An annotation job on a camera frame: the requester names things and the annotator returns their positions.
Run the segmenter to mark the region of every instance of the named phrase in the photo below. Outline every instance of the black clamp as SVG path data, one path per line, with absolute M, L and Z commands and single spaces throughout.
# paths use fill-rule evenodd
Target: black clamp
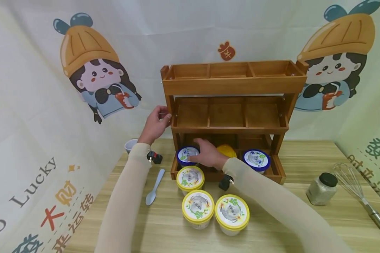
M 234 179 L 232 176 L 224 174 L 224 178 L 219 182 L 218 187 L 226 192 L 229 189 L 230 184 L 234 184 Z
M 162 162 L 163 156 L 151 150 L 146 155 L 146 158 L 149 160 L 149 162 L 153 162 L 154 164 L 160 164 Z

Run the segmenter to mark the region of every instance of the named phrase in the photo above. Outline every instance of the yellow-lidded ice cream cup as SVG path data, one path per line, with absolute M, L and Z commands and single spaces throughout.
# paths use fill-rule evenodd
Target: yellow-lidded ice cream cup
M 201 189 L 204 185 L 204 173 L 196 166 L 187 166 L 179 170 L 176 176 L 176 183 L 183 195 Z
M 248 225 L 249 207 L 238 196 L 224 195 L 217 201 L 215 216 L 224 234 L 234 236 Z
M 223 145 L 221 145 L 221 146 L 218 146 L 218 147 L 217 147 L 217 150 L 218 150 L 220 153 L 222 153 L 222 154 L 224 154 L 224 155 L 226 155 L 226 156 L 228 156 L 228 157 L 230 157 L 230 158 L 232 158 L 232 157 L 236 157 L 236 152 L 235 152 L 235 150 L 234 150 L 231 146 L 229 146 L 229 145 L 227 145 L 227 144 L 223 144 Z
M 184 218 L 195 229 L 205 229 L 214 215 L 214 200 L 208 192 L 195 190 L 183 199 Z

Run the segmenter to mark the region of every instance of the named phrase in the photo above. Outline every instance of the blue-lidded ice cream cup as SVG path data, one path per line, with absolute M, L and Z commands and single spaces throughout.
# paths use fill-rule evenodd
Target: blue-lidded ice cream cup
M 176 154 L 177 162 L 182 166 L 182 168 L 186 166 L 197 166 L 198 163 L 190 162 L 189 160 L 187 160 L 187 158 L 189 156 L 199 155 L 199 154 L 200 154 L 200 151 L 196 147 L 193 147 L 193 146 L 182 147 L 181 149 L 177 151 L 177 154 Z
M 265 173 L 270 166 L 270 157 L 259 149 L 246 151 L 243 153 L 242 159 L 243 162 L 249 165 L 254 171 L 261 174 Z

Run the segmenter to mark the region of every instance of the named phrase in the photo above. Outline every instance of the wooden organizer rack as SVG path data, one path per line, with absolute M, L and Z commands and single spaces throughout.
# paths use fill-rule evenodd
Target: wooden organizer rack
M 216 147 L 229 144 L 238 158 L 248 149 L 260 149 L 271 161 L 264 175 L 283 184 L 286 174 L 278 153 L 307 69 L 305 62 L 289 60 L 163 66 L 160 73 L 176 152 L 196 145 L 197 137 Z M 206 181 L 224 177 L 215 168 L 201 165 L 201 169 Z M 174 159 L 173 180 L 179 170 Z

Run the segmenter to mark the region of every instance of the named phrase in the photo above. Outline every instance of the wire whisk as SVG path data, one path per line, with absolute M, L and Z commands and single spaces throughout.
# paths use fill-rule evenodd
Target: wire whisk
M 354 168 L 344 164 L 337 163 L 334 165 L 332 173 L 338 178 L 340 185 L 349 192 L 353 197 L 359 199 L 368 215 L 380 229 L 380 214 L 367 202 L 362 187 L 355 176 Z

